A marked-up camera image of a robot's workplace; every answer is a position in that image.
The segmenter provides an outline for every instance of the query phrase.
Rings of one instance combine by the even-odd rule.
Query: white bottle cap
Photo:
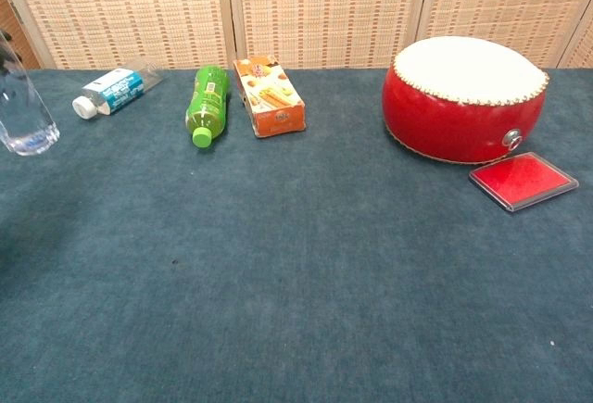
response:
[[[88,97],[79,95],[72,101],[72,107],[76,114],[83,119],[90,119],[96,116],[96,106]]]

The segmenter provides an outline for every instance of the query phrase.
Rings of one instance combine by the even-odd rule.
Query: bottle cap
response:
[[[83,95],[79,95],[72,101],[72,107],[76,114],[83,119],[90,119],[96,116],[96,106],[91,99]]]
[[[212,143],[212,132],[206,127],[198,127],[192,133],[192,141],[198,148],[208,148]]]

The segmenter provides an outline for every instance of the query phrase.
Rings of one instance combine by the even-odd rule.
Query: drum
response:
[[[519,53],[471,37],[402,50],[383,87],[385,125],[404,146],[455,163],[508,155],[534,128],[548,74]]]

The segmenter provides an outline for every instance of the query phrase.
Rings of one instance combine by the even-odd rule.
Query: green plastic bottle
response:
[[[212,139],[224,130],[229,83],[226,71],[214,65],[196,73],[194,95],[185,112],[185,125],[195,146],[209,147]]]

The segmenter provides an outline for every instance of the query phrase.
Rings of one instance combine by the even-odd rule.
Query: woven panel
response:
[[[555,67],[582,15],[584,0],[427,0],[419,38],[470,35]]]
[[[12,12],[8,0],[0,0],[0,28],[12,36],[10,46],[19,53],[22,58],[23,67],[26,69],[39,68],[37,57],[33,53],[27,36],[20,27],[19,21]]]
[[[387,67],[413,0],[242,0],[246,51],[288,68]]]
[[[568,57],[568,68],[593,68],[593,2],[589,5],[584,32],[577,38],[576,47]]]
[[[134,56],[165,68],[226,66],[219,0],[27,0],[57,67],[109,69]]]

